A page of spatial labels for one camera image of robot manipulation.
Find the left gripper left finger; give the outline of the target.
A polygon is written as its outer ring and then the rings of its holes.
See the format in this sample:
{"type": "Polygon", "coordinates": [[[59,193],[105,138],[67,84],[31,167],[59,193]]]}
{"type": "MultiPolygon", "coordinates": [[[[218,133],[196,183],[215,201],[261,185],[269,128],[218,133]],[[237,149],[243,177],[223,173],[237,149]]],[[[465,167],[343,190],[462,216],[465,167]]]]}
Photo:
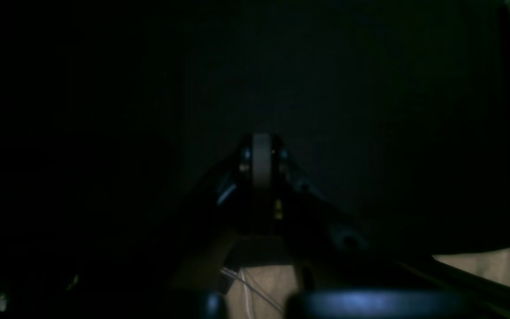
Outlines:
{"type": "Polygon", "coordinates": [[[226,319],[221,283],[239,238],[265,220],[265,134],[247,135],[147,241],[152,319],[226,319]]]}

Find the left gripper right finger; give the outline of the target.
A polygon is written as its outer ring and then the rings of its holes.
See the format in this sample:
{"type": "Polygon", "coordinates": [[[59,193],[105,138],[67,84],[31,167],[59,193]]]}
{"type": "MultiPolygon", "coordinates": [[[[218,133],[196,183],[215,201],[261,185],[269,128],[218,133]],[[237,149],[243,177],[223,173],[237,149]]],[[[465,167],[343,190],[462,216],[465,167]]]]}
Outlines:
{"type": "Polygon", "coordinates": [[[415,280],[377,252],[348,216],[327,202],[276,135],[262,135],[262,190],[281,208],[273,217],[300,291],[287,319],[471,319],[458,293],[415,280]]]}

